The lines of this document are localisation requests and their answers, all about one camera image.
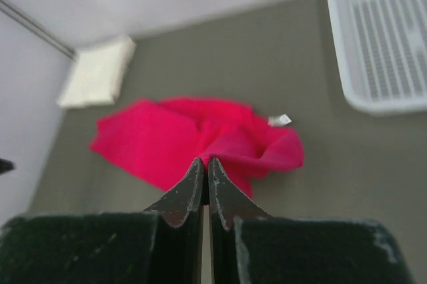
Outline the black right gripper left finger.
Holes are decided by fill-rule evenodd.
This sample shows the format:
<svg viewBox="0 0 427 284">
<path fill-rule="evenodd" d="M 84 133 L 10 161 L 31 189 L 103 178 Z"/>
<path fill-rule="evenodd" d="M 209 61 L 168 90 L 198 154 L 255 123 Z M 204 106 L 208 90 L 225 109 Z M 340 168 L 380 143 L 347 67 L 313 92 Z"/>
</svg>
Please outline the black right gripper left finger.
<svg viewBox="0 0 427 284">
<path fill-rule="evenodd" d="M 2 283 L 199 283 L 201 159 L 131 213 L 21 215 L 1 228 Z"/>
</svg>

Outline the pink red t shirt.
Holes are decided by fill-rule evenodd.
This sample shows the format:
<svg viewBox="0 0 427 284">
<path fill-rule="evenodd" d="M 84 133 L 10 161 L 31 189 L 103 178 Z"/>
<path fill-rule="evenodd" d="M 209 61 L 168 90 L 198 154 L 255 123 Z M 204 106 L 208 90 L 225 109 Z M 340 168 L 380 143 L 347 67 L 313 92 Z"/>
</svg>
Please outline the pink red t shirt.
<svg viewBox="0 0 427 284">
<path fill-rule="evenodd" d="M 246 195 L 252 179 L 304 164 L 291 127 L 272 127 L 250 105 L 223 99 L 139 100 L 97 121 L 89 148 L 111 164 L 169 191 L 194 159 L 216 157 Z"/>
</svg>

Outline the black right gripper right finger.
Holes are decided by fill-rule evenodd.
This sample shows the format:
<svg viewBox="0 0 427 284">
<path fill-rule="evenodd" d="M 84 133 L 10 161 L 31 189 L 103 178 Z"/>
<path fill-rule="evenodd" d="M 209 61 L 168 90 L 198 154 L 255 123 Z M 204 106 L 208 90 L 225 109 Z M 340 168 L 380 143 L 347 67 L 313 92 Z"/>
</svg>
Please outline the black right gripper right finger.
<svg viewBox="0 0 427 284">
<path fill-rule="evenodd" d="M 214 283 L 413 283 L 401 250 L 369 219 L 273 217 L 208 169 Z"/>
</svg>

